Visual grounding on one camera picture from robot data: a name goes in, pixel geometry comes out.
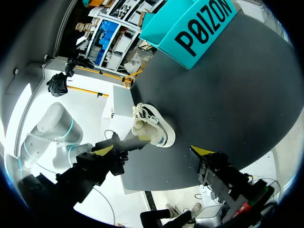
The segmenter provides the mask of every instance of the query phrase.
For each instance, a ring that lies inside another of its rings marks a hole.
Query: shoe sole
[[[143,104],[143,106],[147,107],[151,112],[153,112],[154,116],[159,120],[163,129],[167,133],[168,136],[167,143],[162,147],[164,148],[171,147],[175,142],[175,131],[173,130],[173,128],[165,121],[165,119],[162,117],[160,112],[155,107],[149,104]]]

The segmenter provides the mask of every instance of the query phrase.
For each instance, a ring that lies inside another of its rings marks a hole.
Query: person
[[[157,223],[158,219],[172,219],[166,223],[164,228],[182,228],[187,222],[194,219],[201,212],[201,204],[194,204],[191,211],[186,211],[185,213],[179,215],[179,212],[175,210],[170,204],[166,205],[165,210],[152,210],[141,213],[141,221],[143,228],[159,228]]]

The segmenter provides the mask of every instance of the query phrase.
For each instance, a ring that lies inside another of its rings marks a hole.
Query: white cable
[[[98,189],[96,188],[93,188],[95,189],[100,195],[103,196],[103,198],[107,201],[107,203],[109,204],[110,208],[111,208],[111,211],[112,211],[112,215],[113,215],[113,226],[115,226],[115,213],[114,213],[114,210],[113,210],[113,207],[112,205],[110,204],[109,200],[104,196],[104,194],[102,194]]]
[[[41,168],[43,168],[43,169],[45,169],[45,170],[47,170],[47,171],[49,171],[49,172],[52,172],[52,173],[54,173],[54,174],[56,174],[56,172],[54,172],[54,171],[52,171],[52,170],[49,170],[49,169],[47,169],[47,168],[45,168],[45,167],[43,167],[43,166],[41,166],[40,164],[38,164],[38,163],[36,163],[38,166],[40,166]],[[109,206],[110,206],[110,208],[111,208],[111,211],[112,211],[112,215],[113,215],[113,226],[115,226],[115,213],[114,213],[114,210],[113,210],[113,207],[112,207],[112,205],[111,205],[111,203],[110,203],[110,201],[104,196],[104,194],[102,194],[98,189],[96,189],[96,188],[93,188],[94,190],[96,190],[100,195],[102,195],[103,196],[103,198],[107,201],[107,203],[109,204]]]
[[[35,134],[32,134],[32,133],[27,133],[27,135],[32,136],[32,137],[34,137],[36,139],[43,140],[43,141],[48,141],[48,142],[69,143],[69,142],[66,142],[66,141],[58,140],[58,139],[45,138],[45,137],[42,137],[42,136],[39,136],[39,135],[35,135]]]

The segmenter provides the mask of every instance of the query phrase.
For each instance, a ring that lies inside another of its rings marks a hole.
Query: blue bin
[[[117,27],[118,27],[118,24],[111,22],[111,21],[107,21],[107,20],[104,20],[100,26],[100,28],[111,31],[111,32],[115,32]]]
[[[110,40],[113,36],[114,32],[106,31],[103,38]]]
[[[106,50],[106,48],[108,47],[110,41],[109,40],[105,40],[103,47],[101,48],[102,50]]]
[[[105,50],[102,50],[102,49],[98,52],[98,55],[97,55],[97,58],[96,58],[96,61],[95,61],[95,64],[96,64],[96,65],[99,65],[99,64],[100,64],[101,59],[102,59],[103,56],[104,56],[104,53],[105,53]]]

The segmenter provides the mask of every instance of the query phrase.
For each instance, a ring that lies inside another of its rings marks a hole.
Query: white pedestal
[[[116,132],[120,140],[126,138],[133,124],[133,106],[131,91],[113,86],[113,93],[109,95],[106,101],[101,119],[101,135],[103,140],[105,140],[105,130]],[[114,110],[114,117],[111,119],[112,109]],[[112,132],[106,132],[106,137],[108,139],[111,138]]]

